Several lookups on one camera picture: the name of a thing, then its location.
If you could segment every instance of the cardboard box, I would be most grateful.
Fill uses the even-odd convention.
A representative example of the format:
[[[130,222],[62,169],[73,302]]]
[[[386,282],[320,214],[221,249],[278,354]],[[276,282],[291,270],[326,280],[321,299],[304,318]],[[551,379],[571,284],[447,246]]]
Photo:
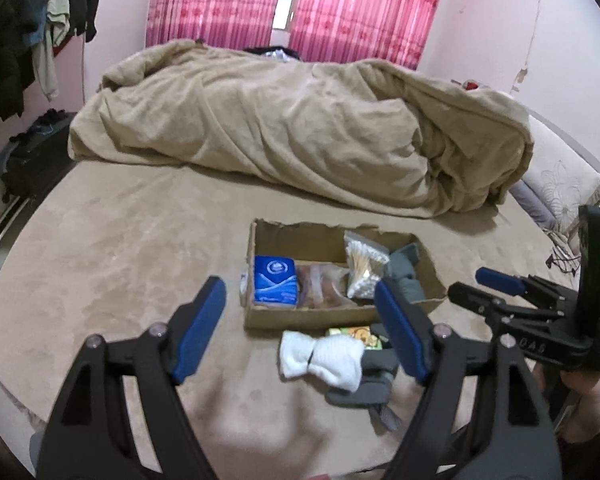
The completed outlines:
[[[360,300],[359,306],[327,309],[269,308],[253,304],[253,259],[256,254],[286,256],[302,262],[332,262],[347,266],[344,232],[357,232],[374,240],[390,251],[416,242],[420,248],[420,262],[415,266],[418,279],[427,297],[418,303],[425,312],[432,312],[446,296],[433,261],[417,236],[410,233],[381,231],[377,226],[327,226],[310,222],[285,225],[257,219],[251,223],[247,263],[249,266],[245,304],[245,328],[264,330],[318,330],[349,326],[363,326],[379,320],[371,301]]]

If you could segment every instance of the pink curtain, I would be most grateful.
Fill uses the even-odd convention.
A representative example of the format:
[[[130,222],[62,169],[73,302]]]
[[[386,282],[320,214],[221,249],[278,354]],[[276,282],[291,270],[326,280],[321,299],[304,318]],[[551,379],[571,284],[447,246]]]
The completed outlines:
[[[146,45],[203,38],[242,49],[269,44],[278,0],[150,0]]]
[[[298,0],[289,47],[304,61],[418,65],[438,0]]]

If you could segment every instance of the crumpled comforter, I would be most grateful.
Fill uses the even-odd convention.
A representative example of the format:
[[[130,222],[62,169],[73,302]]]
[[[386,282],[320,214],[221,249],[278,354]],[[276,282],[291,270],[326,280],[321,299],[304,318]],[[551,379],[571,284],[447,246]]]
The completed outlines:
[[[385,214],[496,202],[522,177],[528,114],[390,62],[282,63],[175,40],[129,57],[71,125],[75,159],[197,164]]]

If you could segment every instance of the screw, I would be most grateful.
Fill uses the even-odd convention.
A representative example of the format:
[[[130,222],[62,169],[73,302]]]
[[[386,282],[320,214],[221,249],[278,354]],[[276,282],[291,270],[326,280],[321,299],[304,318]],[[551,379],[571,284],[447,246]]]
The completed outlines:
[[[85,342],[85,344],[87,345],[87,348],[91,348],[93,350],[94,348],[97,348],[98,346],[100,346],[102,344],[102,342],[103,342],[103,339],[100,334],[93,334],[87,338],[87,341]]]
[[[167,329],[167,324],[159,321],[149,327],[149,334],[154,337],[162,337],[167,333]]]
[[[440,339],[446,339],[451,336],[454,331],[446,323],[437,323],[433,326],[433,334]]]
[[[500,342],[505,348],[513,348],[516,345],[516,338],[511,334],[502,334],[500,336]]]

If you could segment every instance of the floral pillow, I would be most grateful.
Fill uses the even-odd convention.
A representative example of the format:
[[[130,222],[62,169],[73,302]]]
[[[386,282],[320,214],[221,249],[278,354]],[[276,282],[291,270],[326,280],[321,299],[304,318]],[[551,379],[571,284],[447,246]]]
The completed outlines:
[[[522,180],[554,214],[555,229],[568,235],[577,225],[578,207],[600,200],[600,174],[533,116],[529,129],[534,154]]]

